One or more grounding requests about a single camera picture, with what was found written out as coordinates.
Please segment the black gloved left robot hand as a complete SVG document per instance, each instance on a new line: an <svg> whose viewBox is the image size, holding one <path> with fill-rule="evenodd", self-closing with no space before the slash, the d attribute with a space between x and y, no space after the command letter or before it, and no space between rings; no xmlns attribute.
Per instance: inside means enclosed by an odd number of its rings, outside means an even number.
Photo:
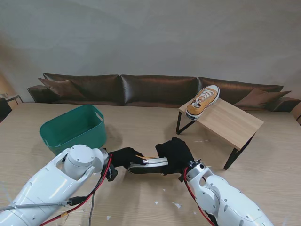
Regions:
<svg viewBox="0 0 301 226"><path fill-rule="evenodd" d="M131 163L146 165L148 161L144 156L131 147L122 148L109 153L111 156L111 163L116 167L124 167L128 169Z"/></svg>

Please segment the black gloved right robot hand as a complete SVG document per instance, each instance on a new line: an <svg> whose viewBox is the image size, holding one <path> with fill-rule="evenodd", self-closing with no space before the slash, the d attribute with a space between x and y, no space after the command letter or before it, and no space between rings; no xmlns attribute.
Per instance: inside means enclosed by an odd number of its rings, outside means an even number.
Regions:
<svg viewBox="0 0 301 226"><path fill-rule="evenodd" d="M163 144L157 144L155 148L159 158L166 157L168 161L168 164L162 169L164 176L175 173L182 174L190 162L194 161L186 143L177 137L173 137Z"/></svg>

